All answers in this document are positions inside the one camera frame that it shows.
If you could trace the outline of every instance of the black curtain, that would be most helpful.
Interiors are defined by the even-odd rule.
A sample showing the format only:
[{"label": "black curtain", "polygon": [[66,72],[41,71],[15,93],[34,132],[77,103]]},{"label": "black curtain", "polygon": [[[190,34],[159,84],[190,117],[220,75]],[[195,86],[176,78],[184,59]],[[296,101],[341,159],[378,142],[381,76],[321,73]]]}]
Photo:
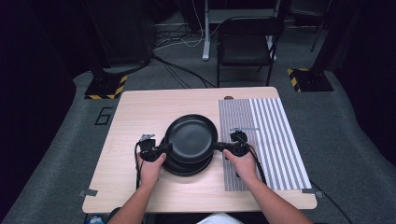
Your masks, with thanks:
[{"label": "black curtain", "polygon": [[335,1],[329,33],[312,70],[335,73],[362,130],[396,165],[395,11],[392,0]]},{"label": "black curtain", "polygon": [[26,0],[26,2],[72,77],[92,70],[90,63],[98,68],[110,66],[84,1]]},{"label": "black curtain", "polygon": [[25,0],[0,1],[0,221],[73,103],[63,57]]}]

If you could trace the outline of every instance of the black cable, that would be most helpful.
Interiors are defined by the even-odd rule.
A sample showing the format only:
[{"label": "black cable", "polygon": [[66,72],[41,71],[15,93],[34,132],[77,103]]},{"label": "black cable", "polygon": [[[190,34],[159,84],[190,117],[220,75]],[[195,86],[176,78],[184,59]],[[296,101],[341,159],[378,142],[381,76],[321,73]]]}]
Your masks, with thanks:
[{"label": "black cable", "polygon": [[254,148],[251,145],[249,145],[248,143],[246,143],[246,145],[248,146],[249,152],[253,156],[254,161],[257,164],[257,168],[259,168],[260,176],[262,177],[262,183],[267,185],[267,180],[265,179],[264,171],[262,170],[262,164],[259,161],[259,157],[256,154],[256,150],[254,150]]},{"label": "black cable", "polygon": [[169,63],[169,62],[167,62],[167,61],[164,61],[162,58],[160,58],[160,57],[158,57],[158,56],[156,56],[156,55],[154,55],[154,54],[152,55],[152,58],[155,59],[155,60],[157,60],[157,61],[159,61],[159,62],[161,62],[161,63],[166,63],[166,64],[169,65],[169,66],[175,67],[175,68],[177,68],[177,69],[179,69],[179,70],[182,70],[182,71],[184,71],[184,72],[190,73],[190,74],[192,74],[192,75],[195,76],[195,77],[198,77],[198,78],[204,83],[204,85],[205,85],[206,88],[207,88],[206,83],[208,83],[210,86],[216,88],[212,83],[210,83],[209,81],[207,81],[207,80],[204,79],[203,77],[199,76],[198,74],[192,72],[191,70],[189,70],[189,69],[187,69],[187,68],[184,68],[184,67],[178,66],[178,65],[176,65],[176,64],[173,64],[173,63]]},{"label": "black cable", "polygon": [[[179,31],[179,29],[181,27],[185,27],[184,32]],[[182,35],[175,35],[175,36],[171,36],[171,33],[183,33]],[[164,47],[166,45],[170,45],[173,41],[180,41],[180,40],[187,40],[190,37],[193,37],[194,33],[192,31],[188,31],[186,28],[186,25],[180,25],[175,31],[160,31],[157,34],[157,38],[159,40],[157,40],[155,46],[155,49]]]},{"label": "black cable", "polygon": [[347,215],[346,212],[344,212],[344,210],[325,192],[323,191],[323,189],[321,187],[319,187],[314,181],[312,181],[312,179],[309,179],[309,181],[311,181],[312,185],[315,186],[315,188],[317,188],[318,190],[320,190],[321,192],[323,192],[323,195],[328,198],[330,200],[330,202],[332,204],[334,204],[334,206],[338,209],[338,211],[341,212],[341,214],[343,214],[343,216],[346,218],[346,220],[352,224],[352,220],[349,218],[349,216]]},{"label": "black cable", "polygon": [[117,73],[110,73],[110,72],[107,72],[107,71],[104,71],[104,72],[105,72],[105,74],[107,74],[107,75],[109,75],[111,77],[123,77],[123,76],[127,76],[127,75],[130,75],[132,73],[135,73],[135,72],[139,71],[140,69],[146,67],[148,64],[149,64],[149,61],[143,61],[141,64],[139,64],[138,67],[131,68],[131,69],[128,69],[128,70],[125,70],[125,71],[122,71],[122,72],[117,72]]},{"label": "black cable", "polygon": [[253,156],[253,159],[256,162],[256,166],[259,169],[260,176],[262,177],[262,183],[267,185],[267,181],[265,179],[264,171],[262,170],[262,164],[259,161],[259,157],[257,156],[256,150],[254,149],[254,147],[249,145],[247,142],[245,142],[245,140],[242,139],[240,136],[235,135],[234,137],[239,138],[239,140],[241,140],[241,142],[248,147],[249,152]]},{"label": "black cable", "polygon": [[85,214],[84,222],[82,224],[85,224],[87,222],[87,218],[88,218],[88,213]]},{"label": "black cable", "polygon": [[139,142],[137,142],[136,145],[134,145],[134,163],[136,165],[136,189],[138,189],[140,185],[140,171],[141,171],[141,168],[139,168],[139,160],[137,159],[137,146],[139,145],[140,145]]},{"label": "black cable", "polygon": [[184,85],[186,85],[188,88],[191,89],[191,86],[189,84],[187,84],[185,81],[183,81],[183,79],[181,79],[181,77],[179,77],[177,75],[177,73],[166,63],[163,63],[163,65],[165,66],[166,70],[168,70],[168,72],[172,75],[172,78],[183,88],[186,89],[186,87],[183,86],[182,83],[184,83]]}]

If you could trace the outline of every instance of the cable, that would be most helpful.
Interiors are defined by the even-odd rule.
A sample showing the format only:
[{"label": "cable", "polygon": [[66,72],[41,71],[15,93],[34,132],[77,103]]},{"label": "cable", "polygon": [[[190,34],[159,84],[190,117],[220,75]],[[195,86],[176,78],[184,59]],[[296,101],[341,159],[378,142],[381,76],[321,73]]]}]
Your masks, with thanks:
[{"label": "cable", "polygon": [[193,47],[197,47],[197,46],[201,43],[201,41],[203,40],[204,31],[202,30],[202,24],[201,24],[201,22],[200,22],[200,20],[199,20],[199,18],[198,18],[198,13],[197,13],[197,11],[196,11],[196,9],[195,9],[194,0],[191,0],[191,3],[192,3],[192,7],[193,7],[193,9],[194,9],[195,17],[196,17],[197,20],[198,20],[199,28],[201,29],[201,38],[199,39],[198,43],[196,43],[195,45],[188,45],[187,42],[184,41],[184,39],[181,39],[181,40],[182,40],[188,47],[193,48]]},{"label": "cable", "polygon": [[[225,0],[224,2],[224,9],[227,9],[227,0]],[[209,36],[211,37],[220,27],[221,23],[218,24],[218,26],[216,26],[216,29],[212,32],[212,34],[210,34]]]},{"label": "cable", "polygon": [[157,34],[157,38],[159,38],[159,40],[157,41],[157,43],[154,45],[155,48],[163,48],[163,47],[167,47],[167,45],[169,43],[171,43],[172,41],[179,41],[182,40],[183,38],[190,38],[192,36],[192,34],[189,34],[189,32],[187,31],[187,29],[185,30],[184,34],[182,35],[175,35],[175,36],[171,36],[171,33],[176,33],[179,32],[179,29],[182,27],[183,25],[180,25],[175,31],[160,31]]},{"label": "cable", "polygon": [[137,159],[137,146],[139,145],[139,142],[137,142],[134,146],[134,163],[136,165],[136,189],[138,189],[140,185],[140,171],[142,170],[142,167],[139,168],[139,160]]},{"label": "cable", "polygon": [[160,57],[158,57],[158,56],[156,56],[156,55],[154,55],[154,54],[152,55],[152,58],[155,59],[155,60],[157,60],[158,62],[165,63],[165,64],[167,64],[167,65],[169,65],[169,66],[175,67],[175,68],[177,68],[177,69],[179,69],[179,70],[182,70],[182,71],[184,71],[184,72],[190,73],[190,74],[192,74],[192,75],[195,76],[195,77],[198,77],[198,78],[204,83],[204,85],[205,85],[206,88],[207,88],[206,83],[209,84],[210,86],[216,88],[212,83],[210,83],[209,81],[207,81],[207,80],[204,79],[203,77],[199,76],[198,74],[192,72],[191,70],[189,70],[189,69],[187,69],[187,68],[184,68],[184,67],[181,67],[181,66],[179,66],[179,65],[176,65],[176,64],[173,64],[173,63],[169,63],[169,62],[167,62],[167,61],[164,61],[162,58],[160,58]]},{"label": "cable", "polygon": [[328,198],[330,200],[330,202],[332,204],[334,204],[334,206],[338,209],[338,211],[341,212],[341,214],[343,214],[343,216],[346,218],[346,220],[350,223],[352,223],[352,220],[349,218],[349,216],[347,215],[347,213],[344,212],[344,210],[325,192],[323,191],[323,189],[321,187],[319,187],[314,181],[312,181],[312,179],[309,179],[309,181],[311,181],[312,185],[315,186],[315,188],[317,188],[318,190],[323,192],[323,195]]},{"label": "cable", "polygon": [[128,70],[125,70],[125,71],[122,71],[122,72],[117,72],[117,73],[110,73],[110,72],[107,72],[107,71],[104,71],[104,72],[105,72],[105,74],[107,74],[107,75],[109,75],[111,77],[123,77],[123,76],[127,76],[127,75],[130,75],[130,74],[134,73],[134,72],[139,71],[140,69],[146,67],[148,64],[149,64],[149,61],[144,61],[141,64],[139,64],[138,67],[131,68],[131,69],[128,69]]},{"label": "cable", "polygon": [[173,79],[183,88],[186,89],[186,87],[183,86],[182,83],[184,83],[184,85],[186,85],[188,88],[191,89],[191,86],[189,86],[189,84],[187,84],[185,81],[183,81],[183,79],[181,79],[177,73],[166,63],[163,64],[166,68],[166,70],[168,70],[168,72],[172,75]]},{"label": "cable", "polygon": [[193,43],[193,42],[198,42],[198,41],[201,41],[201,40],[203,40],[203,39],[199,39],[199,40],[191,40],[191,41],[185,41],[185,42],[179,42],[179,43],[168,44],[168,45],[165,45],[165,46],[162,46],[162,47],[156,48],[155,50],[158,50],[158,49],[163,49],[163,48],[167,48],[167,47],[174,46],[174,45],[179,45],[179,44],[186,44],[186,43]]},{"label": "cable", "polygon": [[257,168],[259,169],[260,176],[262,177],[262,183],[267,185],[267,181],[265,179],[264,171],[262,170],[262,164],[259,161],[259,157],[256,154],[256,150],[251,145],[249,145],[248,143],[246,143],[246,145],[248,146],[250,154],[253,156],[254,161],[256,162]]},{"label": "cable", "polygon": [[242,139],[238,135],[234,135],[234,137],[238,138],[244,145],[246,145],[249,149],[250,154],[253,156],[254,161],[256,162],[256,166],[259,169],[260,176],[262,177],[262,183],[267,185],[267,181],[265,179],[264,171],[262,170],[262,164],[259,161],[259,157],[257,156],[256,150],[253,146],[249,145],[244,139]]}]

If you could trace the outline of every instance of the power cord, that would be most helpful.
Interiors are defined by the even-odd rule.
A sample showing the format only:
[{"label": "power cord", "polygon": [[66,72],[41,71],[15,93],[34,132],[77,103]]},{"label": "power cord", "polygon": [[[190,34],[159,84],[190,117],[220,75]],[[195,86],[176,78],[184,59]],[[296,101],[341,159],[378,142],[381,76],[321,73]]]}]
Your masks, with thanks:
[{"label": "power cord", "polygon": [[179,77],[179,76],[177,75],[177,73],[175,72],[175,70],[172,69],[172,67],[170,67],[170,66],[167,65],[167,64],[164,64],[164,66],[165,66],[166,70],[168,70],[168,72],[172,75],[173,79],[174,79],[183,89],[186,89],[186,87],[184,87],[183,84],[186,85],[188,88],[191,89],[191,86],[190,86],[189,84],[187,84],[183,79],[181,79],[181,77]]},{"label": "power cord", "polygon": [[158,40],[154,45],[155,50],[170,46],[173,41],[180,41],[183,38],[192,37],[192,33],[189,33],[187,28],[185,28],[185,31],[183,32],[182,35],[171,36],[172,33],[181,33],[179,31],[179,29],[183,26],[185,27],[185,25],[180,25],[175,31],[160,31],[160,32],[158,32],[158,34],[157,34]]},{"label": "power cord", "polygon": [[350,223],[352,223],[352,220],[349,218],[349,216],[347,215],[346,212],[344,212],[344,210],[340,207],[340,205],[338,205],[325,191],[323,191],[323,189],[321,187],[319,187],[314,181],[312,181],[312,179],[309,179],[309,181],[311,182],[311,184],[313,186],[315,186],[315,188],[317,188],[319,191],[321,191],[323,193],[323,195],[329,199],[329,201],[338,209],[338,211],[341,212],[341,214],[343,214],[343,216],[346,218],[346,220]]},{"label": "power cord", "polygon": [[196,43],[195,45],[188,45],[188,43],[187,43],[186,41],[184,41],[184,39],[181,39],[181,40],[182,40],[188,47],[193,48],[193,47],[197,47],[197,46],[201,43],[201,41],[204,39],[204,31],[203,31],[203,28],[202,28],[202,24],[201,24],[201,22],[200,22],[200,20],[199,20],[199,18],[198,18],[198,13],[197,13],[197,11],[196,11],[196,9],[195,9],[194,0],[191,0],[191,3],[192,3],[192,7],[193,7],[193,9],[194,9],[195,17],[197,18],[198,23],[199,23],[199,28],[201,29],[201,37],[199,38],[198,43]]},{"label": "power cord", "polygon": [[140,69],[146,67],[149,64],[149,61],[144,61],[141,64],[139,64],[136,68],[131,68],[122,72],[117,72],[117,73],[110,73],[107,71],[104,71],[105,74],[111,76],[111,77],[123,77],[123,76],[127,76],[127,75],[131,75],[132,73],[135,73],[137,71],[139,71]]},{"label": "power cord", "polygon": [[142,171],[142,166],[144,160],[142,160],[142,164],[140,164],[139,167],[139,160],[137,159],[137,147],[140,146],[140,142],[137,142],[136,145],[134,145],[134,163],[136,165],[136,189],[139,188],[140,186],[140,179],[141,179],[141,171]]},{"label": "power cord", "polygon": [[262,183],[267,185],[267,181],[265,179],[264,171],[262,170],[262,164],[259,161],[259,157],[257,156],[256,150],[254,149],[253,146],[249,145],[245,139],[241,138],[239,135],[234,134],[233,137],[236,137],[239,139],[239,143],[244,144],[248,147],[250,154],[253,156],[254,161],[256,162],[256,166],[259,169],[260,176],[262,178]]},{"label": "power cord", "polygon": [[154,54],[152,55],[152,58],[155,59],[155,60],[157,60],[157,61],[160,62],[160,63],[166,64],[166,65],[171,66],[171,67],[175,67],[175,68],[177,68],[177,69],[179,69],[179,70],[182,70],[182,71],[184,71],[184,72],[190,73],[190,74],[192,74],[192,75],[195,76],[195,77],[198,77],[198,78],[204,83],[204,85],[205,85],[206,88],[207,88],[206,83],[209,84],[210,86],[212,86],[213,88],[216,88],[216,87],[215,87],[212,83],[210,83],[208,80],[204,79],[203,77],[199,76],[198,74],[192,72],[191,70],[189,70],[189,69],[187,69],[187,68],[181,67],[181,66],[176,65],[176,64],[173,64],[173,63],[169,63],[169,62],[165,61],[164,59],[162,59],[162,58],[160,58],[160,57],[158,57],[158,56],[156,56],[156,55],[154,55]]}]

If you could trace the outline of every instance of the human arm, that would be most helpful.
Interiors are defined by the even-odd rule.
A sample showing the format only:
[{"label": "human arm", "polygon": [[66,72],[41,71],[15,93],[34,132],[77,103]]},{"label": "human arm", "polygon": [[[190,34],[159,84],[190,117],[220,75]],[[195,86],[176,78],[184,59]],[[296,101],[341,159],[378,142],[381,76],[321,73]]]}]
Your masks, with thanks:
[{"label": "human arm", "polygon": [[269,223],[312,223],[300,210],[262,183],[257,177],[256,162],[251,153],[243,157],[236,157],[227,149],[223,153],[233,163]]},{"label": "human arm", "polygon": [[156,161],[143,161],[140,154],[137,155],[141,166],[141,184],[123,207],[111,218],[108,224],[141,224],[146,208],[149,204],[149,197],[154,190],[160,176],[161,165],[166,159],[163,153]]}]

